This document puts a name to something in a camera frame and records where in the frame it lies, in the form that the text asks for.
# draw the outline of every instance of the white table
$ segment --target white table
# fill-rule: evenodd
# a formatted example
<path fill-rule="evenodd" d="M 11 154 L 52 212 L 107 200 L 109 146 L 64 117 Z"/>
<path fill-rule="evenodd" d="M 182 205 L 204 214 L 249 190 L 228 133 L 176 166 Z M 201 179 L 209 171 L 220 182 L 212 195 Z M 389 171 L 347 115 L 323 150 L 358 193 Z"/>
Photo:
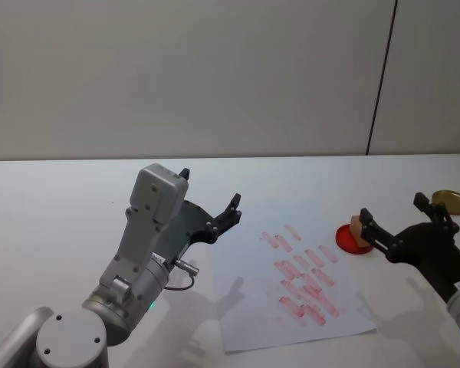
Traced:
<path fill-rule="evenodd" d="M 173 171 L 189 167 L 187 198 L 213 215 L 235 192 L 247 203 L 300 198 L 334 229 L 367 207 L 397 233 L 426 220 L 412 205 L 416 192 L 460 192 L 460 155 L 157 161 Z M 119 245 L 136 174 L 151 162 L 0 163 L 0 340 L 37 306 L 80 306 Z M 460 247 L 460 233 L 455 239 Z M 211 246 L 218 243 L 189 250 L 186 259 L 202 269 L 195 287 L 164 292 L 129 340 L 110 349 L 112 367 L 460 366 L 460 332 L 441 299 L 414 268 L 378 251 L 345 257 L 379 318 L 378 333 L 225 355 Z"/>

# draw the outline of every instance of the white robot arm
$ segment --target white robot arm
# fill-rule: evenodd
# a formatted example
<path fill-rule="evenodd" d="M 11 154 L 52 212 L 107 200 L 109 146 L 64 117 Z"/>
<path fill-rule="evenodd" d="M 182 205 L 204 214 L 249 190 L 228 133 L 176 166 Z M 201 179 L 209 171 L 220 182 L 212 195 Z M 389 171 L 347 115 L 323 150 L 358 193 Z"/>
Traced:
<path fill-rule="evenodd" d="M 239 223 L 240 195 L 213 218 L 184 199 L 188 179 L 188 169 L 176 174 L 158 164 L 139 172 L 120 247 L 98 287 L 76 312 L 42 307 L 27 316 L 0 344 L 0 368 L 107 368 L 107 347 L 129 337 L 164 288 L 194 285 L 199 270 L 182 256 Z M 174 267 L 190 285 L 166 286 Z"/>

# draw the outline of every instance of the white paper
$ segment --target white paper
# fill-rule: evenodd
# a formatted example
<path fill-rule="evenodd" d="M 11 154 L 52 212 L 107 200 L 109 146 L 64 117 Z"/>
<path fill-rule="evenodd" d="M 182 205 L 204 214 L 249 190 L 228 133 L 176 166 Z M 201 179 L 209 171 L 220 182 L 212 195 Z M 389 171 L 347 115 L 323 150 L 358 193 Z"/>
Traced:
<path fill-rule="evenodd" d="M 248 205 L 241 210 L 241 223 L 212 246 L 215 292 L 224 301 L 218 304 L 218 315 L 226 352 L 354 335 L 376 328 L 357 311 L 355 290 L 341 261 L 344 253 L 335 244 L 335 229 L 327 226 L 309 203 Z M 324 254 L 327 249 L 332 256 Z M 280 271 L 283 261 L 296 270 L 291 267 L 292 274 Z M 323 276 L 320 272 L 330 280 L 319 280 L 318 276 Z M 310 278 L 312 289 L 318 290 L 315 282 L 322 291 L 310 295 L 302 289 L 308 283 L 306 290 L 311 290 Z M 235 280 L 239 280 L 239 300 L 226 300 Z M 299 289 L 299 294 L 285 288 L 290 286 L 287 281 Z"/>

